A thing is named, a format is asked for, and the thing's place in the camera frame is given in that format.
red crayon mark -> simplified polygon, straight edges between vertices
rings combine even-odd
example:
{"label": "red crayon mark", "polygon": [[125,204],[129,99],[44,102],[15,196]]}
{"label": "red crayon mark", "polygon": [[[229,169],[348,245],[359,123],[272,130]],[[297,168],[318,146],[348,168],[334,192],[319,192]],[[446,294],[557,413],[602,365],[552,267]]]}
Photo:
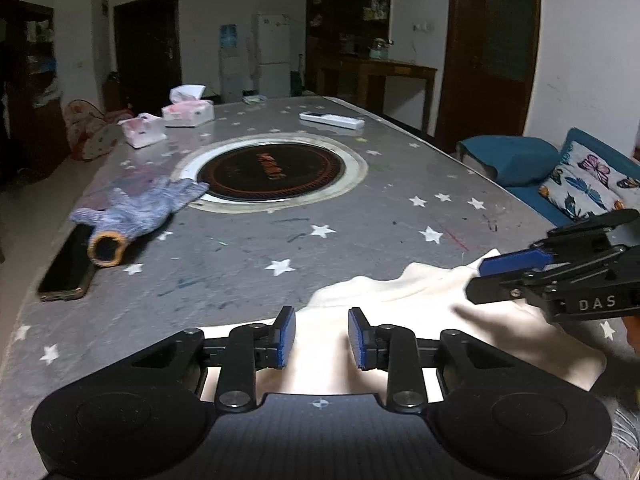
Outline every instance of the red crayon mark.
{"label": "red crayon mark", "polygon": [[460,240],[458,240],[453,234],[451,234],[448,230],[444,229],[444,232],[446,232],[446,234],[448,234],[451,238],[453,238],[453,241],[455,241],[455,243],[457,243],[460,247],[462,247],[465,251],[468,251],[469,248],[463,244]]}

refrigerator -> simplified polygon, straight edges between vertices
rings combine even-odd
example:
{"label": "refrigerator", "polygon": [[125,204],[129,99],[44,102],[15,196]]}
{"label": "refrigerator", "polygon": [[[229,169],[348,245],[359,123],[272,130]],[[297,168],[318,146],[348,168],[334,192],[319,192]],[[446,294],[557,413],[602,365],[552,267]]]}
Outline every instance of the refrigerator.
{"label": "refrigerator", "polygon": [[283,14],[254,16],[254,89],[269,98],[291,95],[290,23]]}

door glass panel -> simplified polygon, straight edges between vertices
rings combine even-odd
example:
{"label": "door glass panel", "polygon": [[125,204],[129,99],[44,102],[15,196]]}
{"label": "door glass panel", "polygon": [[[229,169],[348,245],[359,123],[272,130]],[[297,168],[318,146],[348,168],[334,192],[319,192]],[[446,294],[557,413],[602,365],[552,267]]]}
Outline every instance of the door glass panel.
{"label": "door glass panel", "polygon": [[486,0],[482,69],[524,81],[531,60],[536,0]]}

table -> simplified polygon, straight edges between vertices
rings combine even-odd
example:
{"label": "table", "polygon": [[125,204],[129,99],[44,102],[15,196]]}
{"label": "table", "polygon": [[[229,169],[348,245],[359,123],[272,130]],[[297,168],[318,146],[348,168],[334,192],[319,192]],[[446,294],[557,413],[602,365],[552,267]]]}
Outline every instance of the table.
{"label": "table", "polygon": [[424,108],[422,112],[422,138],[427,139],[431,101],[433,99],[433,81],[437,70],[428,66],[416,65],[389,59],[359,59],[354,57],[322,57],[318,60],[318,78],[316,90],[319,95],[335,96],[338,93],[340,73],[358,75],[358,93],[356,104],[382,115],[385,97],[385,78],[388,76],[424,79]]}
{"label": "table", "polygon": [[[303,110],[361,116],[365,127],[350,132],[302,123]],[[338,140],[367,161],[369,172],[337,198],[272,213],[185,208],[160,230],[170,234],[153,234],[127,252],[127,264],[142,264],[140,272],[125,272],[126,266],[101,269],[87,296],[76,301],[40,303],[33,294],[18,320],[18,326],[30,328],[8,348],[0,381],[0,479],[44,476],[30,420],[47,394],[185,327],[267,319],[283,304],[305,306],[313,291],[332,283],[354,276],[392,280],[411,262],[453,268],[492,248],[519,250],[551,227],[460,162],[344,102],[289,98],[253,107],[220,105],[215,113],[215,122],[169,129],[166,141],[148,148],[116,147],[78,205],[103,208],[113,187],[139,193],[203,146],[273,130],[307,130]],[[449,195],[450,202],[437,194]],[[410,202],[415,196],[426,200],[424,207]],[[484,209],[470,204],[473,198]],[[310,236],[313,224],[336,232]],[[427,227],[443,233],[439,244],[420,234]],[[285,259],[295,272],[275,277],[265,270],[272,260]],[[607,353],[609,367],[594,391],[616,424],[626,425],[623,417],[632,420],[637,413],[638,361],[623,354],[628,347],[620,320],[609,322],[616,331],[613,341],[603,337],[597,321],[574,332]],[[637,453],[619,440],[612,440],[609,452],[600,465],[602,478],[626,478],[618,475],[618,460],[631,471],[638,464]]]}

screw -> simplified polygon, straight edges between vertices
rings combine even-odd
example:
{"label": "screw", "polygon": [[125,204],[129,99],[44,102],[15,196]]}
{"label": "screw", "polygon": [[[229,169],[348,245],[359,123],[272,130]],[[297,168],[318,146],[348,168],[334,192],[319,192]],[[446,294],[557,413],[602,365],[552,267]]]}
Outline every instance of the screw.
{"label": "screw", "polygon": [[242,406],[246,406],[251,397],[248,394],[241,392],[239,390],[231,390],[230,392],[225,392],[220,395],[220,402],[229,408],[242,408]]}
{"label": "screw", "polygon": [[424,402],[424,397],[418,392],[412,392],[411,390],[405,390],[394,394],[394,401],[398,406],[404,408],[414,408]]}

